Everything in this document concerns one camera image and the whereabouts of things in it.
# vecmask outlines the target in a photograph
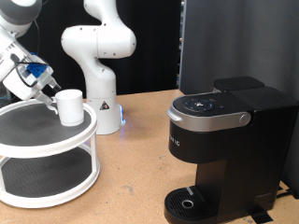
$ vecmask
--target black curtain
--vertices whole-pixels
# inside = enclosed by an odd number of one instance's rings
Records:
[[[299,100],[299,1],[187,0],[180,89],[255,77]],[[299,120],[282,180],[299,193]]]
[[[128,58],[101,60],[117,77],[117,94],[171,90],[176,87],[180,0],[117,0],[122,21],[135,33],[137,46]],[[79,89],[85,95],[85,79],[78,64],[65,54],[61,36],[66,27],[100,25],[83,8],[83,0],[49,0],[37,18],[39,56],[53,68],[63,89]],[[33,23],[19,41],[37,52],[38,35]],[[45,93],[53,95],[50,88]]]

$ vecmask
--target wooden table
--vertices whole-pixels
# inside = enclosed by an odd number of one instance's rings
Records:
[[[97,135],[101,173],[91,189],[51,208],[21,209],[0,203],[0,224],[167,224],[165,196],[194,185],[196,172],[196,164],[180,161],[168,150],[165,111],[180,95],[176,90],[118,96],[127,123],[116,133]],[[275,223],[297,224],[298,211],[299,202],[290,195],[277,199],[269,215]],[[244,217],[232,223],[254,222]]]

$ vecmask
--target two-tier stand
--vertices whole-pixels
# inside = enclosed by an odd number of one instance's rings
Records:
[[[85,104],[76,127],[61,125],[37,100],[0,109],[0,201],[50,207],[89,189],[100,173],[96,128],[95,112]]]

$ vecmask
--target black coffee maker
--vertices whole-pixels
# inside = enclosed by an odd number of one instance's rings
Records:
[[[221,83],[167,110],[170,152],[197,164],[195,186],[165,198],[169,223],[222,223],[274,206],[298,102],[261,82]]]

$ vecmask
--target white robotic arm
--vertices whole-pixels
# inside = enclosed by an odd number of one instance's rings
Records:
[[[29,29],[42,7],[42,0],[0,1],[0,81],[22,100],[32,97],[50,105],[42,92],[46,85],[61,88],[51,76],[53,70],[16,40]]]
[[[121,127],[121,107],[116,102],[116,77],[98,59],[131,56],[135,51],[136,38],[121,21],[116,0],[85,0],[84,7],[102,25],[67,28],[62,36],[62,45],[83,70],[87,104],[97,114],[97,133],[114,133]]]

